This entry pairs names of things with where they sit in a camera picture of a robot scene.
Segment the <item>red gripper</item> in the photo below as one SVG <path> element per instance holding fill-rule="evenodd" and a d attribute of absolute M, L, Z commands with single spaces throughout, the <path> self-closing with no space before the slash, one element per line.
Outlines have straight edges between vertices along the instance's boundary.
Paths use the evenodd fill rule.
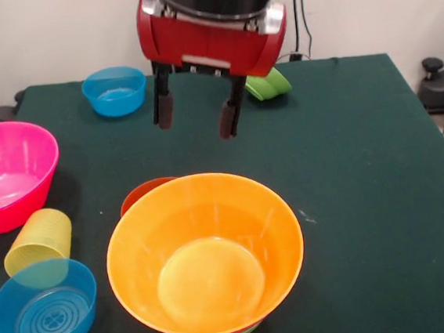
<path fill-rule="evenodd" d="M 171 66 L 228 71 L 231 93 L 219 123 L 223 139 L 236 137 L 245 76 L 265 76 L 275 63 L 287 29 L 284 4 L 272 0 L 139 0 L 137 31 L 154 72 L 153 120 L 172 124 Z"/>

